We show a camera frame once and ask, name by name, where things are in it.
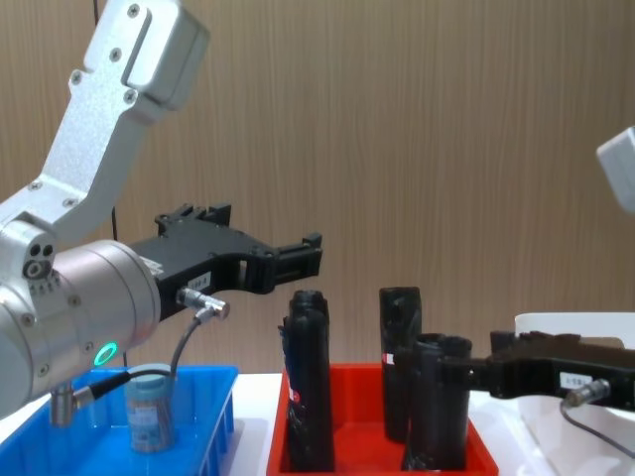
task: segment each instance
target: red plastic bin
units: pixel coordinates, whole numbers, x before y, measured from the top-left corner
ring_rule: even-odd
[[[280,400],[276,413],[274,437],[269,453],[267,476],[291,476],[287,448],[287,403],[289,383],[283,374]],[[404,445],[384,436],[381,365],[341,364],[330,367],[330,393],[335,442],[335,471],[311,473],[400,476],[413,474],[400,471]],[[498,467],[469,424],[467,434],[467,469],[436,472],[440,476],[497,476]]]

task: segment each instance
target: blue plastic bin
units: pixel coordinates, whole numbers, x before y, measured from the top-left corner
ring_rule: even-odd
[[[92,370],[77,389],[122,369]],[[130,448],[123,387],[75,413],[72,426],[49,425],[46,404],[0,446],[2,476],[218,476],[234,430],[235,367],[180,367],[173,396],[175,445],[153,454]]]

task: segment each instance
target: black cylinder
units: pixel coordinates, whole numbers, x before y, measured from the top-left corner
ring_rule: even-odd
[[[463,470],[469,390],[440,381],[443,357],[470,356],[471,341],[421,334],[413,346],[410,432],[403,469]]]
[[[384,431],[388,439],[404,442],[410,397],[407,355],[422,325],[419,288],[379,290],[379,306]]]
[[[333,471],[328,306],[322,294],[296,292],[280,333],[289,377],[287,444],[291,470]]]

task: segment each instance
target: white surface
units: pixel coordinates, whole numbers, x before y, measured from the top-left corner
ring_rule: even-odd
[[[597,157],[622,208],[635,213],[635,128],[597,149]]]
[[[281,380],[280,374],[238,376],[233,390],[235,431],[223,457],[223,476],[265,475]],[[47,399],[43,397],[0,420],[0,442]],[[501,476],[556,476],[520,420],[516,401],[494,400],[485,393],[472,392],[469,416],[498,464]]]
[[[579,334],[582,337],[617,337],[635,348],[633,312],[538,312],[516,317],[516,333]],[[560,400],[528,397],[518,401],[521,418],[543,454],[560,474],[635,476],[635,463],[627,455],[592,434],[569,424],[560,414]],[[571,411],[576,420],[635,450],[635,414],[594,406]]]

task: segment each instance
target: white robot part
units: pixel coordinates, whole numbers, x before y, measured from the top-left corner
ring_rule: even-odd
[[[109,216],[146,129],[188,98],[208,39],[179,0],[106,4],[41,174],[0,203],[0,417],[54,391],[67,422],[68,381],[159,323],[156,283],[132,250],[58,246]]]
[[[148,126],[181,107],[209,34],[176,0],[110,0],[40,176],[0,205],[75,243],[115,204]]]
[[[145,341],[159,324],[154,278],[126,246],[98,241],[59,253],[32,304],[0,286],[0,417],[95,365],[105,346]]]
[[[617,201],[626,211],[635,213],[635,128],[601,146],[597,156]]]

